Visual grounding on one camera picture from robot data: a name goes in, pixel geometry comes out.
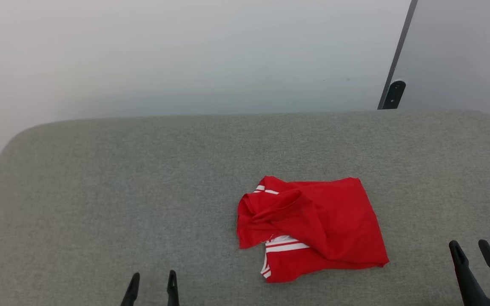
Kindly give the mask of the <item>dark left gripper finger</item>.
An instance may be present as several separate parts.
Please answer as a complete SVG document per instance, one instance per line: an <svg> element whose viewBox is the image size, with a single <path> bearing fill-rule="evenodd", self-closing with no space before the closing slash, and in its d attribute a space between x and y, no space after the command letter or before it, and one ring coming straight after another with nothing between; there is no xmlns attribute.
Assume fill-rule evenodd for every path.
<svg viewBox="0 0 490 306"><path fill-rule="evenodd" d="M121 306L134 306L134 302L138 297L140 284L140 273L136 272L132 275L128 288L124 294L124 297L121 301Z"/></svg>
<svg viewBox="0 0 490 306"><path fill-rule="evenodd" d="M170 270L167 284L168 302L167 306L179 306L179 292L177 274L175 270Z"/></svg>

